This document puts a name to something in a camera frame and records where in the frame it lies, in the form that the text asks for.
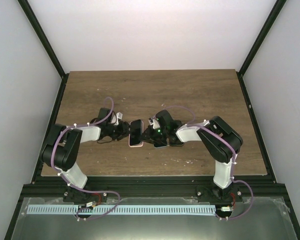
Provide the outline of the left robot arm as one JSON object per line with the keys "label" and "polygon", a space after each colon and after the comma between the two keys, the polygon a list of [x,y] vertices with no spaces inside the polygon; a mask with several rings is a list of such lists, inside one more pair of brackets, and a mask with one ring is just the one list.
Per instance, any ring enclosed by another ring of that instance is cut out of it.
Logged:
{"label": "left robot arm", "polygon": [[81,171],[77,161],[80,144],[100,141],[109,137],[120,141],[129,135],[130,125],[123,121],[121,112],[102,107],[98,116],[83,125],[66,126],[54,124],[40,150],[39,159],[56,170],[66,183],[75,187],[74,195],[87,202],[92,189],[86,185],[88,177]]}

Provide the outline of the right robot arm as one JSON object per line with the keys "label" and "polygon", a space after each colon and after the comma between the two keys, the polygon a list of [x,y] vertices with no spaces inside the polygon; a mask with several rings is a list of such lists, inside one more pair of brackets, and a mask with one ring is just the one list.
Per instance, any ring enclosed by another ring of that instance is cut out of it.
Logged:
{"label": "right robot arm", "polygon": [[202,142],[215,160],[211,193],[219,202],[230,196],[234,182],[234,165],[243,145],[242,137],[220,116],[201,123],[182,123],[165,109],[150,117],[141,134],[143,142],[154,147],[180,147],[187,142]]}

